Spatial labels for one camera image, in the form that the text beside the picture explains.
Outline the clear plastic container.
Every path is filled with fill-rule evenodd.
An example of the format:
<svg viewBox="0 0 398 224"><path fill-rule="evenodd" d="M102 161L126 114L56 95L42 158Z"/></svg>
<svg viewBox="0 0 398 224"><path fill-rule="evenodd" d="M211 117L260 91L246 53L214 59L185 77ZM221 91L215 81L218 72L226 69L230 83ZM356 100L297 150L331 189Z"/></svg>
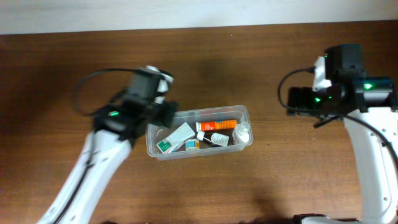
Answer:
<svg viewBox="0 0 398 224"><path fill-rule="evenodd" d="M175 114L172 121L171 128L163 128L155 125L148 125L146 131L146 146L147 153L151 157L155 157L160 161L183 159L189 157L209 156L213 154L222 154L227 152L242 151L246 146L253 143L252 130L249 130L249 140L245 143L234 144L231 143L225 147L211 147L201 144L199 149L186 150L185 145L179 147L176 151L164 154L157 147L157 143L164 140L167 136L172 134L183 123L187 123L193 130L196 130L197 122L205 121L223 121L235 119L239 123L250 123L248 109L243 105L224 106L217 108L206 108L200 110L179 111Z"/></svg>

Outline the orange glue stick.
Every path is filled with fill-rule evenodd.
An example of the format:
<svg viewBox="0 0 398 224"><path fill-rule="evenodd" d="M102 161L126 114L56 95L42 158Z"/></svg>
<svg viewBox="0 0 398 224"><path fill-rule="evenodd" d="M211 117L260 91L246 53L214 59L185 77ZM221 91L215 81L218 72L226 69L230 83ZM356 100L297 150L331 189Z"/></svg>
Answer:
<svg viewBox="0 0 398 224"><path fill-rule="evenodd" d="M234 129L238 124L238 121L235 119L232 120L223 120L223 121L204 121L204 122L196 122L196 130L197 131L218 131L225 129Z"/></svg>

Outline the gold lid balm jar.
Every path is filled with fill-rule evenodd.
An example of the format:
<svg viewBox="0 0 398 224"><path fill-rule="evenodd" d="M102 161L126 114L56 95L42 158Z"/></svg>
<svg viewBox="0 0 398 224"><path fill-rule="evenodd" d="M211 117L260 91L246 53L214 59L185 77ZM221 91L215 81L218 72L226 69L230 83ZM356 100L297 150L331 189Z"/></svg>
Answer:
<svg viewBox="0 0 398 224"><path fill-rule="evenodd" d="M185 142L185 150L193 151L200 149L200 142L197 139L189 139Z"/></svg>

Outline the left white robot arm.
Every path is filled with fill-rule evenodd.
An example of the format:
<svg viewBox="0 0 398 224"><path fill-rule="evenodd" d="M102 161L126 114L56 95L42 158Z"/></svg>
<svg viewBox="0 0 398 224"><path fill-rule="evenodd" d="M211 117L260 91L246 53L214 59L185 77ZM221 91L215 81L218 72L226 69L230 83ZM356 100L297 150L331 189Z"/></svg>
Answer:
<svg viewBox="0 0 398 224"><path fill-rule="evenodd" d="M169 128L177 110L175 101L124 101L97 110L74 168L39 223L89 223L106 186L147 125Z"/></svg>

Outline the white green medicine box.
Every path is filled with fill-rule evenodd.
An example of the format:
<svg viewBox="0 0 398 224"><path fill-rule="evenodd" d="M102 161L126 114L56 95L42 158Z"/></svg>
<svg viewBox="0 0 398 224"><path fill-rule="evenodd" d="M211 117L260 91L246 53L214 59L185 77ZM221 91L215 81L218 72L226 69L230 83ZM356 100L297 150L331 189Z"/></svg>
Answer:
<svg viewBox="0 0 398 224"><path fill-rule="evenodd" d="M187 124L183 123L174 132L156 144L157 148L163 154L168 154L180 148L186 140L194 137L195 132Z"/></svg>

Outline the white tube bottle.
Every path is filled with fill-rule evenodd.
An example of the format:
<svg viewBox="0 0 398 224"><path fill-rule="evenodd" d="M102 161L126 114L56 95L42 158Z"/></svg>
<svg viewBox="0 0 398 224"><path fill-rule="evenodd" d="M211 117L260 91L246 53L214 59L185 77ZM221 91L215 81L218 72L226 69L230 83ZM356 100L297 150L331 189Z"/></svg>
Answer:
<svg viewBox="0 0 398 224"><path fill-rule="evenodd" d="M247 122L237 124L232 133L233 144L237 145L248 143L250 140L250 130L251 125Z"/></svg>

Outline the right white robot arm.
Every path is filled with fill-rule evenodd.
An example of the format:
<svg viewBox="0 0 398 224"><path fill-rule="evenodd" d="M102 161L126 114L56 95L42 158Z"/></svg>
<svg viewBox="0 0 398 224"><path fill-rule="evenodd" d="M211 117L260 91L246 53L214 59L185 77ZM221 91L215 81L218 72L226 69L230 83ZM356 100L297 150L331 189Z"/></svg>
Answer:
<svg viewBox="0 0 398 224"><path fill-rule="evenodd" d="M291 87L282 106L291 116L316 117L315 127L343 121L363 198L360 223L397 223L397 95L387 77L323 80Z"/></svg>

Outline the small black white-capped bottle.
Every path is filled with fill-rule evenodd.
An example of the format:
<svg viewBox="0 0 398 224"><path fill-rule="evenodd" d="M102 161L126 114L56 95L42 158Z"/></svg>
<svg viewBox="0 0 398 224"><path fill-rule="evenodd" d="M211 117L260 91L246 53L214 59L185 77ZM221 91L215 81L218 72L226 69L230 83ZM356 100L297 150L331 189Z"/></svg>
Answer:
<svg viewBox="0 0 398 224"><path fill-rule="evenodd" d="M226 147L229 144L229 136L220 133L199 131L197 133L197 139L211 145L212 147Z"/></svg>

